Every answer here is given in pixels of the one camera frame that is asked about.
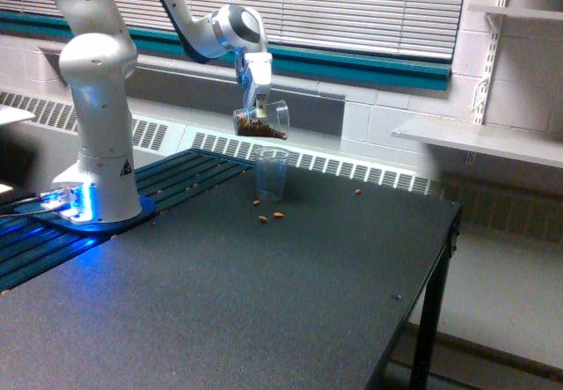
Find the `blue slatted platform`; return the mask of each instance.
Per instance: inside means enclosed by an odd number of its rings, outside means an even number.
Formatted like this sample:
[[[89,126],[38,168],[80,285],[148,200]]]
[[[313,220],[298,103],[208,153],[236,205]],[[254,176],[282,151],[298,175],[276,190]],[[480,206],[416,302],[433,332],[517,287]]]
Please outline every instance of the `blue slatted platform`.
[[[201,151],[184,151],[135,170],[139,194],[158,211],[168,210],[252,167],[252,162]],[[84,236],[32,218],[0,220],[0,291],[12,289],[108,237]]]

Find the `plastic cup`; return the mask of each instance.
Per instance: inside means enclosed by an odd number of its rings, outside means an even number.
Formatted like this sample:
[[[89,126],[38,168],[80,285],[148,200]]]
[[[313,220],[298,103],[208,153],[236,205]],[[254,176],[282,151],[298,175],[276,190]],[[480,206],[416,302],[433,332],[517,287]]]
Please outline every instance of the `plastic cup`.
[[[254,151],[256,193],[263,202],[278,202],[288,173],[290,152],[283,148],[264,147]]]

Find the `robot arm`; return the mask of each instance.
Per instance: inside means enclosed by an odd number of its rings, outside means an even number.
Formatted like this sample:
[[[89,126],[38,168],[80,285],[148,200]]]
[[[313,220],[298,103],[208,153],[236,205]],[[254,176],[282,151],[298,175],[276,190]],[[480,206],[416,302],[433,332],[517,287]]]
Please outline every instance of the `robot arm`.
[[[125,80],[137,51],[113,0],[55,0],[75,37],[59,59],[77,113],[78,161],[54,180],[81,188],[81,202],[60,211],[75,224],[115,223],[138,215]]]
[[[205,63],[227,51],[235,53],[237,81],[244,90],[243,108],[266,109],[272,82],[272,55],[262,18],[254,9],[234,4],[203,18],[192,16],[185,0],[160,0],[185,51]]]

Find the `window blinds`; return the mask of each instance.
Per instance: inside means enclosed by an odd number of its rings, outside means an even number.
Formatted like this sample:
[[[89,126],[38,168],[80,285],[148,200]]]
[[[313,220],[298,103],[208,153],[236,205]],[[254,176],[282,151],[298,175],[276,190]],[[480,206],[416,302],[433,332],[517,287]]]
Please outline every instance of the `window blinds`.
[[[186,1],[198,17],[223,4],[251,6],[273,43],[448,60],[463,0]],[[158,0],[116,2],[130,26],[173,30]],[[0,0],[0,9],[60,15],[53,0]]]

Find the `black cable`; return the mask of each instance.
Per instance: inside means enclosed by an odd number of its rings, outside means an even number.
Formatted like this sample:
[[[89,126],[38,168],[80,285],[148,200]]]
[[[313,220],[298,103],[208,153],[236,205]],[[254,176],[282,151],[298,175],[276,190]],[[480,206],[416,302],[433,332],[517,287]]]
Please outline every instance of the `black cable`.
[[[38,214],[47,214],[48,212],[57,211],[60,208],[61,207],[51,208],[49,210],[29,211],[29,212],[15,213],[15,214],[3,214],[0,216],[0,218],[18,218],[18,217],[36,216]]]
[[[12,207],[17,207],[18,205],[21,205],[22,203],[37,202],[39,200],[40,200],[40,198],[38,196],[32,196],[31,198],[22,199],[20,201],[6,203],[5,205],[2,205],[0,207],[0,211],[4,211],[4,210],[6,210],[8,208],[12,208]]]

